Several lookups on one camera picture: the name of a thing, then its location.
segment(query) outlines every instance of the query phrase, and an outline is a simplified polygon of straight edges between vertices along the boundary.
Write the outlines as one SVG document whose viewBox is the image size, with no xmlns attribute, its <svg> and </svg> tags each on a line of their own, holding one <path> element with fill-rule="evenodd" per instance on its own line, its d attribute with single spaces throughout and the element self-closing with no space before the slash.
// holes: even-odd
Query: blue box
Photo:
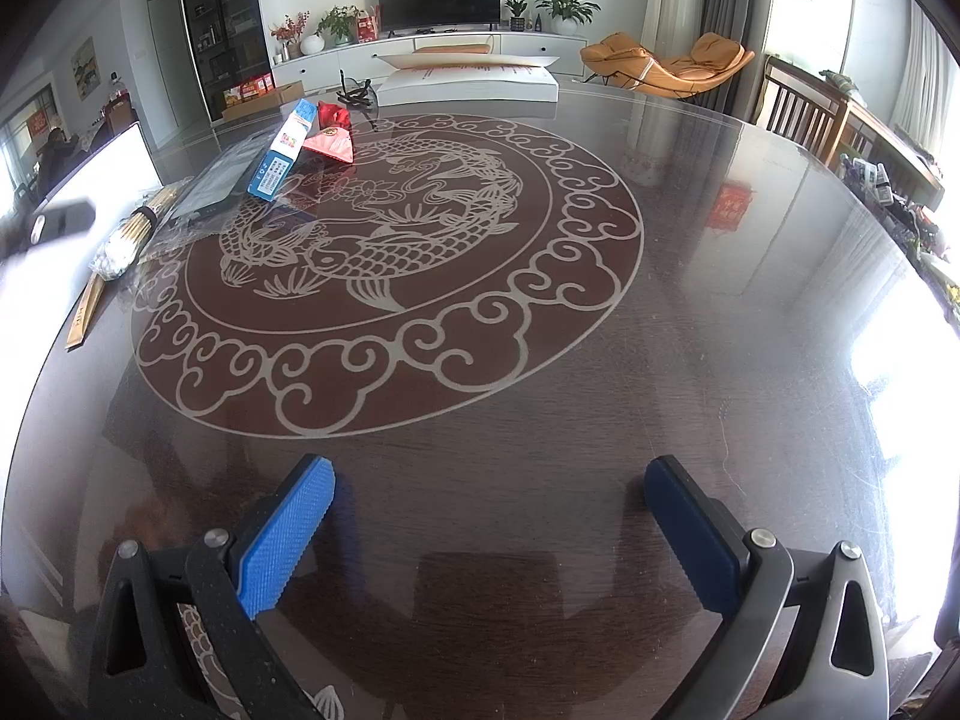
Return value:
<svg viewBox="0 0 960 720">
<path fill-rule="evenodd" d="M 304 145 L 306 134 L 313 127 L 317 117 L 317 106 L 307 100 L 300 100 L 287 121 L 280 127 L 280 132 L 270 144 L 267 153 L 260 162 L 260 167 L 253 174 L 253 180 L 247 191 L 262 199 L 272 201 L 280 184 L 290 172 L 299 150 Z"/>
</svg>

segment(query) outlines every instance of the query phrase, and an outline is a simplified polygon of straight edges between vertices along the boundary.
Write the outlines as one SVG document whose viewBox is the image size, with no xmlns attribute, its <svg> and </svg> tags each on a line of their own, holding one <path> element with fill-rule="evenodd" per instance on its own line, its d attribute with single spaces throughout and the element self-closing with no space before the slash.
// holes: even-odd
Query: cabinet drawer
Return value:
<svg viewBox="0 0 960 720">
<path fill-rule="evenodd" d="M 418 49 L 425 49 L 428 46 L 478 46 L 486 43 L 491 47 L 491 53 L 500 53 L 500 36 L 491 35 L 489 32 L 458 34 L 445 32 L 442 35 L 421 35 L 414 38 L 414 43 Z"/>
<path fill-rule="evenodd" d="M 391 40 L 388 43 L 361 43 L 336 52 L 340 70 L 348 79 L 363 83 L 366 79 L 385 79 L 394 71 L 379 57 L 391 53 L 413 53 L 413 40 Z"/>
<path fill-rule="evenodd" d="M 537 32 L 500 35 L 500 53 L 513 56 L 559 57 L 547 69 L 551 73 L 561 73 L 566 76 L 584 74 L 580 50 L 586 45 L 586 39 L 558 37 Z"/>
<path fill-rule="evenodd" d="M 315 53 L 295 62 L 284 62 L 274 68 L 274 83 L 277 86 L 295 81 L 304 84 L 304 93 L 307 95 L 339 86 L 340 65 L 337 63 L 337 55 L 333 52 Z"/>
</svg>

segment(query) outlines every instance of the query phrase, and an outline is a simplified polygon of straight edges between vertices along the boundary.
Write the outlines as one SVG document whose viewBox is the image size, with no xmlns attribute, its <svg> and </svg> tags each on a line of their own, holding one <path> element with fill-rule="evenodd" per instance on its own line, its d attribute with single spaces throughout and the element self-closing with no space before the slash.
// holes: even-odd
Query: white plant pot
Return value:
<svg viewBox="0 0 960 720">
<path fill-rule="evenodd" d="M 580 29 L 580 22 L 576 19 L 562 19 L 553 17 L 553 31 L 558 35 L 575 35 Z"/>
<path fill-rule="evenodd" d="M 301 51 L 309 56 L 312 53 L 320 53 L 325 45 L 323 35 L 307 35 L 304 40 L 301 40 Z"/>
</svg>

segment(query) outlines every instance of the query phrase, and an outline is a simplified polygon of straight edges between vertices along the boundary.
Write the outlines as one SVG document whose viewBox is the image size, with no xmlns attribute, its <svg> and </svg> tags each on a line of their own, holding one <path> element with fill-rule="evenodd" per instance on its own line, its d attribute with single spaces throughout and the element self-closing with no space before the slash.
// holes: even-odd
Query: black cabinet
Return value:
<svg viewBox="0 0 960 720">
<path fill-rule="evenodd" d="M 258 0 L 181 0 L 187 39 L 200 90 L 210 114 L 219 119 L 224 90 L 270 73 L 270 55 Z"/>
</svg>

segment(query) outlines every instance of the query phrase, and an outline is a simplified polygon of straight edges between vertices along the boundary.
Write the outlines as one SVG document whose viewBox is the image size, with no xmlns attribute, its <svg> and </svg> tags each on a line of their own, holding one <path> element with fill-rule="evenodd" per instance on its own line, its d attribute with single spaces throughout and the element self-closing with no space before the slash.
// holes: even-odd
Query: white tv cabinet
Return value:
<svg viewBox="0 0 960 720">
<path fill-rule="evenodd" d="M 490 43 L 491 53 L 515 56 L 559 57 L 549 71 L 555 76 L 584 75 L 580 50 L 587 38 L 577 35 L 551 35 L 544 32 L 437 32 L 429 35 L 383 38 L 369 43 L 354 43 L 323 50 L 315 55 L 302 56 L 274 66 L 274 81 L 282 86 L 302 81 L 304 93 L 325 92 L 339 88 L 340 71 L 348 79 L 363 83 L 371 79 L 382 81 L 392 68 L 378 57 L 392 53 L 413 53 L 424 46 L 456 46 Z"/>
</svg>

